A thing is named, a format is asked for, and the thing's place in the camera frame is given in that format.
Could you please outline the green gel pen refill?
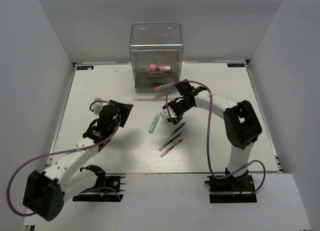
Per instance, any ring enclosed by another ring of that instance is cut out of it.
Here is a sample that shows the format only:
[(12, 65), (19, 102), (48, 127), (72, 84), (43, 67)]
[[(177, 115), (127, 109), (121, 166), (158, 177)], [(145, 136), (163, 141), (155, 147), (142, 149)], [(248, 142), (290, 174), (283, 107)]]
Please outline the green gel pen refill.
[(170, 136), (173, 136), (174, 134), (176, 134), (184, 125), (186, 124), (186, 122), (183, 122), (178, 128), (176, 128), (172, 134)]

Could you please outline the green capped highlighter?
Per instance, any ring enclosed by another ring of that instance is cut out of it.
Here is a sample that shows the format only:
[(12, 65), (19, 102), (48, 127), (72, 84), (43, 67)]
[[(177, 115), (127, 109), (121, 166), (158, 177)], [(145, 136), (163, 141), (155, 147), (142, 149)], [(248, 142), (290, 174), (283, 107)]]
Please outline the green capped highlighter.
[(148, 129), (148, 132), (150, 134), (152, 134), (155, 131), (155, 128), (156, 128), (156, 126), (158, 124), (159, 119), (160, 119), (160, 114), (156, 113), (155, 116), (154, 116), (154, 119), (152, 120), (152, 123), (151, 123), (151, 125), (150, 125), (150, 127)]

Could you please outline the purple gel pen refill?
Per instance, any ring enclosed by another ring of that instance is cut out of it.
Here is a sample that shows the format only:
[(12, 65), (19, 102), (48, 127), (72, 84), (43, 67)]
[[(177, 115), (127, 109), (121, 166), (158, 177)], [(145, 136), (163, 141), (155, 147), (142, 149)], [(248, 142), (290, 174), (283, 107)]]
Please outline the purple gel pen refill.
[(163, 144), (161, 147), (158, 148), (159, 151), (162, 151), (164, 148), (166, 148), (169, 144), (171, 144), (175, 139), (177, 139), (178, 137), (180, 137), (182, 134), (179, 133), (177, 135), (175, 135), (174, 137), (172, 137), (169, 141), (167, 141), (165, 144)]

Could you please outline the orange capped highlighter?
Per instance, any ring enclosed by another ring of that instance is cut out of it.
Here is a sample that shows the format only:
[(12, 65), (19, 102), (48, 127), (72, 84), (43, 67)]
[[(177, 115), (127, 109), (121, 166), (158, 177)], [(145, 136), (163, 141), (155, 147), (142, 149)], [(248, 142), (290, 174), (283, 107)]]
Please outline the orange capped highlighter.
[(165, 83), (165, 84), (156, 86), (156, 87), (154, 88), (154, 91), (155, 91), (155, 92), (162, 92), (162, 91), (170, 88), (173, 84), (174, 84), (173, 82), (170, 82), (170, 83)]

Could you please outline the red gel pen refill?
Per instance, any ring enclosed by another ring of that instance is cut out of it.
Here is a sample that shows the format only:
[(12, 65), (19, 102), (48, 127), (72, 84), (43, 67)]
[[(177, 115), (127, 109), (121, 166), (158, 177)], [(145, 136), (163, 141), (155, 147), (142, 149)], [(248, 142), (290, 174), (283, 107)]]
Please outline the red gel pen refill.
[(181, 142), (183, 141), (183, 139), (181, 138), (180, 140), (178, 140), (176, 143), (174, 143), (171, 147), (169, 147), (168, 149), (166, 149), (165, 151), (163, 151), (160, 154), (160, 157), (163, 158), (167, 153), (169, 153), (172, 149), (174, 149), (177, 145), (179, 145)]

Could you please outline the pink red stationery pack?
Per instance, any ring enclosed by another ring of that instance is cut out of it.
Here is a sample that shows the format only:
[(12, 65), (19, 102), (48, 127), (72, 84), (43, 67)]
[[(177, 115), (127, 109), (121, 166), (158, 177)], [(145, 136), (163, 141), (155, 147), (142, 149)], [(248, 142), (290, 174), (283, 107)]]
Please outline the pink red stationery pack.
[(171, 65), (150, 64), (145, 70), (151, 73), (171, 73), (173, 67)]

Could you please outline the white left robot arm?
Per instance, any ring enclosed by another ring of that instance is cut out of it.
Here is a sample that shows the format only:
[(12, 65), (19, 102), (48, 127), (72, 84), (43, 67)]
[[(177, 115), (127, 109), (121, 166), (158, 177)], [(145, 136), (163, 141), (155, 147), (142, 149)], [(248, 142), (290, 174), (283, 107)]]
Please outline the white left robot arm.
[(43, 171), (28, 176), (22, 203), (46, 221), (55, 219), (64, 204), (78, 194), (109, 189), (106, 172), (88, 161), (125, 126), (133, 104), (97, 98), (89, 108), (97, 118), (75, 148)]

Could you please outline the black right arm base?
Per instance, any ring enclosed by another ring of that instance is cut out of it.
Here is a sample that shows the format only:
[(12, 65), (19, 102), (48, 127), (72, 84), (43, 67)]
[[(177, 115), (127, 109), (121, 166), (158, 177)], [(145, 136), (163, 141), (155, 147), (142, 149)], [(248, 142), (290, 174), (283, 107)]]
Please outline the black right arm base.
[(256, 188), (253, 177), (244, 175), (234, 178), (215, 179), (208, 176), (204, 184), (208, 186), (211, 204), (244, 204), (256, 203)]

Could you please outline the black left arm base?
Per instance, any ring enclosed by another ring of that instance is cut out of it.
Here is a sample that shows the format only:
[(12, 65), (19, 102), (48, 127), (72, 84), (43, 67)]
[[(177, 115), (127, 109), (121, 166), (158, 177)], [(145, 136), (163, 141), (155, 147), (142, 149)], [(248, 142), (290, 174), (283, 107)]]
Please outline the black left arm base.
[(104, 182), (97, 183), (72, 198), (73, 202), (119, 203), (125, 194), (126, 174), (106, 174)]

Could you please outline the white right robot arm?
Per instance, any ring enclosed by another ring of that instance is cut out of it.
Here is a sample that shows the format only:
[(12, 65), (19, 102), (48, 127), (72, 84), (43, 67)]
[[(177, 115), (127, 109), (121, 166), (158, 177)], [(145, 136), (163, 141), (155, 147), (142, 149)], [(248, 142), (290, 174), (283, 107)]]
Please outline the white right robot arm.
[(216, 115), (224, 122), (225, 132), (231, 144), (230, 157), (225, 174), (210, 176), (209, 184), (217, 185), (222, 191), (236, 191), (244, 184), (249, 176), (248, 166), (251, 164), (249, 157), (254, 143), (262, 133), (262, 126), (253, 109), (252, 104), (247, 101), (235, 102), (222, 98), (204, 84), (199, 83), (193, 87), (191, 80), (182, 80), (172, 84), (176, 88), (179, 97), (172, 101), (166, 101), (162, 107), (160, 116), (169, 123), (178, 124), (185, 114), (192, 108), (208, 111), (208, 125), (206, 131), (206, 156), (210, 157), (210, 130), (212, 115)]

